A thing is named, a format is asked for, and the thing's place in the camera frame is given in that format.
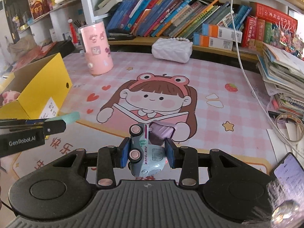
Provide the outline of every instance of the white cable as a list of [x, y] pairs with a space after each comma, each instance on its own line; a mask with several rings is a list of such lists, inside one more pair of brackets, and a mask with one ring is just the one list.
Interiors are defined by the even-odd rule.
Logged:
[[[233, 18], [233, 10], [232, 10], [232, 5], [233, 5], [233, 0], [231, 0], [231, 5], [230, 5], [230, 13], [231, 13], [231, 16]], [[268, 113], [264, 110], [261, 102], [259, 101], [255, 91], [253, 90], [253, 87], [251, 86], [246, 74], [245, 74], [245, 71], [244, 71], [244, 68], [243, 68], [243, 65], [242, 65], [242, 61], [241, 61], [241, 57], [240, 57], [240, 52], [239, 52], [239, 46], [238, 46], [238, 42], [237, 42], [237, 31], [235, 30], [235, 24], [234, 24], [234, 20], [232, 19], [232, 25], [233, 25], [233, 30], [234, 30], [234, 33], [235, 33], [235, 39], [236, 39], [236, 47], [237, 47], [237, 58], [239, 60], [239, 64], [240, 64], [240, 67], [241, 67], [241, 70], [242, 70], [242, 73], [246, 79], [246, 82], [248, 84], [248, 86], [250, 87], [251, 89], [251, 93], [253, 93], [253, 96], [256, 98], [256, 100], [258, 101], [261, 109], [263, 110], [264, 112], [264, 115], [266, 116], [266, 119], [268, 120], [270, 126], [272, 127], [272, 129], [274, 130], [274, 132], [276, 133], [276, 135], [279, 137], [279, 139], [285, 143], [286, 145], [290, 146], [295, 152], [297, 152], [301, 158], [304, 159], [304, 155], [299, 151], [297, 150], [288, 140], [287, 138], [281, 133], [281, 131], [278, 129], [278, 127], [274, 124], [274, 122], [272, 121], [272, 119], [270, 118], [270, 116], [268, 115]]]

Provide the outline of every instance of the strawberry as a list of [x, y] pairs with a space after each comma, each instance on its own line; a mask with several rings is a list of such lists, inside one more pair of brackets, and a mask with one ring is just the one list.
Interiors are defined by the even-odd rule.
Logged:
[[229, 92], [237, 92], [238, 91], [237, 87], [235, 85], [231, 84], [231, 83], [227, 83], [225, 85], [225, 88]]

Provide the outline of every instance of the white quilted bag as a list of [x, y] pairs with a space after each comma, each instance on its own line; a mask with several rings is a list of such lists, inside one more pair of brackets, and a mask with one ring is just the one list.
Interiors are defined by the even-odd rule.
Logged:
[[186, 63], [192, 54], [192, 45], [188, 39], [160, 38], [152, 45], [152, 54], [155, 58]]

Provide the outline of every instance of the pink plush toy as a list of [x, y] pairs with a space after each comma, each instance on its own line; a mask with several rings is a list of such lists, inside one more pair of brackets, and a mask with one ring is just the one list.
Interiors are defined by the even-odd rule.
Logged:
[[20, 94], [21, 93], [19, 93], [17, 91], [12, 91], [12, 90], [2, 93], [2, 97], [4, 99], [2, 102], [2, 105], [8, 104], [8, 103], [16, 100]]

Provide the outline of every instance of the yellow star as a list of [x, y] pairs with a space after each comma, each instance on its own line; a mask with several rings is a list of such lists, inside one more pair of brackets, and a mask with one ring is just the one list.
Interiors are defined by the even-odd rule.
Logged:
[[233, 130], [233, 127], [234, 127], [234, 124], [226, 121], [225, 123], [222, 124], [225, 128], [225, 131], [234, 131]]

